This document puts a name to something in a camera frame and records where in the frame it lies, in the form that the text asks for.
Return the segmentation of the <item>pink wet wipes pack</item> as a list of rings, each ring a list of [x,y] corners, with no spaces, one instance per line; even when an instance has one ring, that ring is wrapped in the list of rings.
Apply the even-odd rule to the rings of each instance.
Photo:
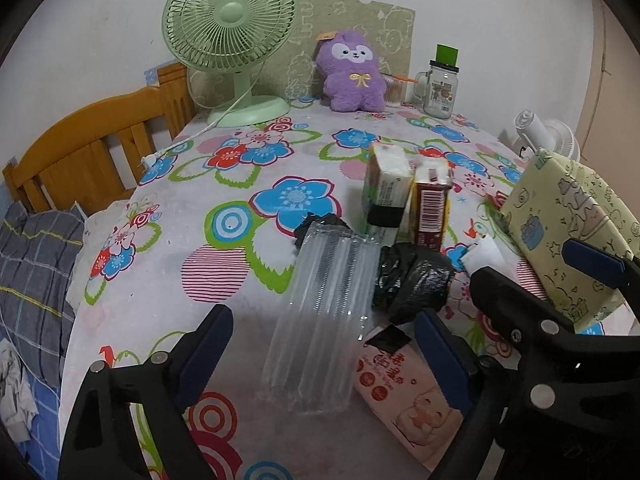
[[[463,416],[448,404],[422,356],[408,344],[390,354],[366,342],[359,350],[354,386],[407,451],[434,470]]]

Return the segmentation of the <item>black plastic bag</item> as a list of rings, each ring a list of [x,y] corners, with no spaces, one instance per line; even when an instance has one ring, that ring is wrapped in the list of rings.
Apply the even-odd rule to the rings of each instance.
[[[372,309],[388,322],[413,322],[425,309],[439,311],[447,302],[456,274],[451,260],[410,243],[384,246],[378,260]]]

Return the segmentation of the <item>yellow tissue pack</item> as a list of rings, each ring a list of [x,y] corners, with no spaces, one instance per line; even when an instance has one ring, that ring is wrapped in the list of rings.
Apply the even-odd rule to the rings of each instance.
[[[434,252],[442,248],[451,188],[450,167],[446,159],[427,158],[416,166],[410,204],[410,234],[416,246]]]

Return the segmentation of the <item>green tissue pack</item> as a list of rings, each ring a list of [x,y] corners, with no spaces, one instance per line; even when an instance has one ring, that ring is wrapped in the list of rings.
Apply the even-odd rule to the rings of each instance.
[[[395,144],[373,142],[362,189],[366,226],[397,229],[406,209],[413,171],[405,151]]]

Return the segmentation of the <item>beige door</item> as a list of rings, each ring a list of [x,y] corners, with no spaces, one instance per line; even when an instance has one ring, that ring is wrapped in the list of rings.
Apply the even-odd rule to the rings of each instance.
[[[592,62],[576,129],[582,162],[639,212],[639,53],[603,0],[592,0]]]

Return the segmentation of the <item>white standing fan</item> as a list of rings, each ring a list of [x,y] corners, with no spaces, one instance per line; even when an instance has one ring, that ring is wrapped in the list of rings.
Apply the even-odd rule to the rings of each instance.
[[[522,110],[514,118],[518,137],[533,152],[544,150],[580,161],[580,147],[573,130],[559,119],[541,119],[532,110]]]

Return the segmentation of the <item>grey plaid pillow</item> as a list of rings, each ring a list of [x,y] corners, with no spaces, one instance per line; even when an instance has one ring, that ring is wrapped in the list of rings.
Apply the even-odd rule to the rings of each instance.
[[[77,207],[31,214],[20,202],[1,220],[1,333],[55,390],[75,321],[66,294],[84,227]]]

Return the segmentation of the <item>glass mason jar green lid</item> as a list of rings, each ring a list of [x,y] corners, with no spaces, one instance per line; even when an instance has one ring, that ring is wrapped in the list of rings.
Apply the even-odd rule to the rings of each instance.
[[[413,99],[427,115],[439,119],[451,117],[458,90],[457,62],[456,48],[438,44],[428,70],[414,77]]]

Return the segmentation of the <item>floral tablecloth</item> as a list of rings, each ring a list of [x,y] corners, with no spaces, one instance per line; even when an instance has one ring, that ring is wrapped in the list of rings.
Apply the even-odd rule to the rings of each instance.
[[[362,226],[361,190],[373,142],[412,162],[446,159],[454,173],[442,250],[456,266],[442,320],[480,354],[518,356],[473,306],[466,250],[491,237],[514,278],[539,289],[492,211],[524,162],[462,116],[434,119],[413,106],[333,113],[296,100],[271,122],[205,131],[194,120],[141,178],[125,206],[104,212],[87,265],[70,284],[77,318],[63,375],[63,442],[92,363],[138,365],[170,351],[215,304],[234,330],[213,377],[184,413],[221,479],[424,479],[422,466],[358,391],[346,411],[296,415],[258,398],[260,374],[294,270],[294,231],[308,214]]]

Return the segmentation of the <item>small toothpick jar orange lid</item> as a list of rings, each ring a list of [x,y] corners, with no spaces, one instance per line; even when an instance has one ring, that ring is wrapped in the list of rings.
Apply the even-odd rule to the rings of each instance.
[[[389,107],[400,107],[406,100],[407,90],[416,83],[414,78],[383,74],[386,83],[384,100]]]

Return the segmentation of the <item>wooden bed headboard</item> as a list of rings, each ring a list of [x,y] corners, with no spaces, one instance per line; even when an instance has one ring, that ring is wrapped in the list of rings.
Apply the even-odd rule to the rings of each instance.
[[[12,198],[30,212],[78,203],[93,214],[130,197],[134,188],[122,183],[107,138],[119,142],[139,183],[141,159],[155,150],[149,122],[163,118],[175,138],[196,115],[185,65],[166,65],[157,77],[156,86],[89,104],[43,133],[19,162],[2,168]]]

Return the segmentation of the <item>purple plush toy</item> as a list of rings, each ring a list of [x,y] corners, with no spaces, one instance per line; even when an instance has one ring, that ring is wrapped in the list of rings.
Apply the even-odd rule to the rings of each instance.
[[[341,30],[332,39],[324,40],[316,65],[323,76],[323,94],[334,112],[385,110],[386,83],[378,57],[360,32]]]

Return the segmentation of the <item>green patterned board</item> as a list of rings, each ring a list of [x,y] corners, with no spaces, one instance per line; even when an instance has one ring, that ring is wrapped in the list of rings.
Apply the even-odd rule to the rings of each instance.
[[[324,76],[316,67],[322,44],[358,35],[384,74],[407,76],[416,12],[404,6],[361,0],[298,0],[291,35],[266,62],[250,69],[255,96],[288,101],[321,98]]]

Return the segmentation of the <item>green desk fan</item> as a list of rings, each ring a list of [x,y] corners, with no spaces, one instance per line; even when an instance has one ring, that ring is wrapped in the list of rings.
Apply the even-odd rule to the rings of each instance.
[[[297,0],[167,0],[162,29],[175,58],[192,70],[233,76],[234,98],[209,111],[210,128],[271,122],[288,114],[280,96],[258,96],[250,74],[291,35]]]

